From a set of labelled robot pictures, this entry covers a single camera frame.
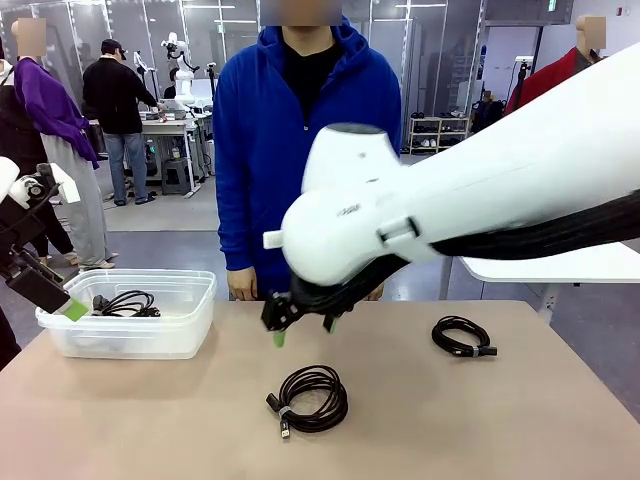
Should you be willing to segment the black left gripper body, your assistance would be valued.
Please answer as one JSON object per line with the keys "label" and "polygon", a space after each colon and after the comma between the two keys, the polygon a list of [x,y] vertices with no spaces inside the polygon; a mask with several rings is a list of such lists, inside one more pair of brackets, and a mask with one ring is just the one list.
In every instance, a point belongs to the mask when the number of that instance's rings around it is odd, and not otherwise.
{"label": "black left gripper body", "polygon": [[24,246],[44,232],[43,224],[36,213],[44,205],[43,201],[34,205],[22,205],[13,199],[1,202],[1,272],[19,273],[21,267],[17,253],[26,250]]}

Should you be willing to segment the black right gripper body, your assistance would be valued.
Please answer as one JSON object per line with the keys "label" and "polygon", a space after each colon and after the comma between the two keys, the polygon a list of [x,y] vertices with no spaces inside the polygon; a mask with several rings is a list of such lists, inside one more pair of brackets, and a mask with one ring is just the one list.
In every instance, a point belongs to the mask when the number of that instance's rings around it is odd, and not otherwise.
{"label": "black right gripper body", "polygon": [[305,313],[342,316],[360,300],[360,290],[351,285],[319,286],[293,277],[290,285],[293,304]]}

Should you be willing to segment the person's right hand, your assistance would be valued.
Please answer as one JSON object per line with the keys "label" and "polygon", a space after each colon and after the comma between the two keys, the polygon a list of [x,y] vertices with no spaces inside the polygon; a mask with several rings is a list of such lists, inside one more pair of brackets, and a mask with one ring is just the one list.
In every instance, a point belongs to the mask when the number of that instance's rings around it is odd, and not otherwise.
{"label": "person's right hand", "polygon": [[231,300],[255,301],[258,299],[257,276],[253,267],[228,271],[227,285]]}

